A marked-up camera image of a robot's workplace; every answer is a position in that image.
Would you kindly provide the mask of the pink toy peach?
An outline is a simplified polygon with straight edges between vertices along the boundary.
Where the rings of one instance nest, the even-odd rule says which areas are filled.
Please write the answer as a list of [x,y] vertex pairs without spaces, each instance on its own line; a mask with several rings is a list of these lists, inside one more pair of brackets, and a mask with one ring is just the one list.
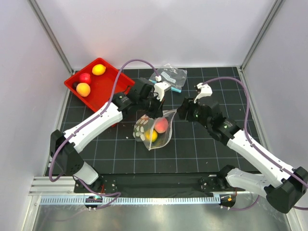
[[159,118],[154,126],[157,133],[164,133],[168,129],[168,120],[166,118]]

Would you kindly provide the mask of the white-spotted clear zip bag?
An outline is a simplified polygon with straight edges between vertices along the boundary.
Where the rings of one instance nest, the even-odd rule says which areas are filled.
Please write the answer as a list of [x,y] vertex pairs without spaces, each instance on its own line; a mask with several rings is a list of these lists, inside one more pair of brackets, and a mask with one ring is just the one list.
[[163,116],[152,119],[143,115],[134,125],[133,137],[142,142],[147,150],[160,149],[166,146],[172,137],[172,123],[176,110],[164,110]]

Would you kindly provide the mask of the small yellow-green toy fruit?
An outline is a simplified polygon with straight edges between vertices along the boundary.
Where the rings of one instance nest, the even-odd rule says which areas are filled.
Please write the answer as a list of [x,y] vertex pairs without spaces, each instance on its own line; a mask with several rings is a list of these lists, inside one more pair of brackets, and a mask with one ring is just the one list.
[[155,142],[158,138],[158,133],[155,129],[153,129],[153,131],[148,130],[145,132],[145,138],[147,141]]

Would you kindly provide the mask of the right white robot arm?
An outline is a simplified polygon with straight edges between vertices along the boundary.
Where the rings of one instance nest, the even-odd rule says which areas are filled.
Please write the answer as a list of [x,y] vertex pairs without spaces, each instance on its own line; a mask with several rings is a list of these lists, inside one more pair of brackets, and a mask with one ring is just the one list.
[[287,214],[306,193],[308,172],[303,167],[294,168],[275,157],[256,142],[237,123],[223,116],[219,103],[212,97],[185,98],[177,109],[180,119],[198,122],[209,135],[239,153],[252,164],[261,176],[226,166],[220,171],[217,186],[227,191],[241,188],[266,198],[277,211]]

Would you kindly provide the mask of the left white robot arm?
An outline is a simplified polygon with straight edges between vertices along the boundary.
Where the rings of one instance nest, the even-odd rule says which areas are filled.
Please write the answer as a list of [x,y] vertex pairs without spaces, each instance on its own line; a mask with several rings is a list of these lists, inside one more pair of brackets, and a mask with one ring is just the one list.
[[58,164],[63,175],[77,178],[92,193],[98,192],[102,187],[99,173],[81,158],[80,152],[107,128],[137,111],[144,111],[149,118],[162,117],[164,95],[169,89],[170,85],[164,81],[152,83],[139,78],[129,90],[112,92],[102,108],[74,128],[64,133],[56,130],[54,134],[60,137],[51,152],[50,181],[58,180],[52,177],[54,165]]

